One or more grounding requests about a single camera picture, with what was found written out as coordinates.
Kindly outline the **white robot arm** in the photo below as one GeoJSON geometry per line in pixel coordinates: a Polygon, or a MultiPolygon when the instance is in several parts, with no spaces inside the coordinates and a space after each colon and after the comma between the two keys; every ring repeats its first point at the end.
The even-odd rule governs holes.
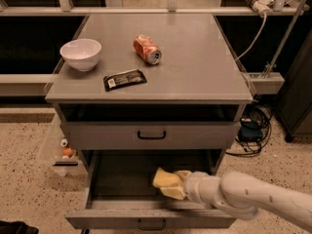
{"type": "Polygon", "coordinates": [[[215,207],[238,219],[250,220],[263,209],[312,232],[312,196],[276,186],[253,176],[228,172],[223,176],[202,172],[165,172],[159,168],[153,186],[168,197],[215,207]]]}

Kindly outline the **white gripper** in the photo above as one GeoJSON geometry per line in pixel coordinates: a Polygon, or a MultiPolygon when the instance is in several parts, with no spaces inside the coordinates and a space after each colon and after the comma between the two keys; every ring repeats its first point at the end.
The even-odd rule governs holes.
{"type": "Polygon", "coordinates": [[[181,186],[161,187],[165,196],[176,200],[184,200],[187,196],[188,200],[196,203],[216,203],[220,199],[218,176],[190,171],[175,171],[175,174],[184,180],[184,189],[181,186]]]}

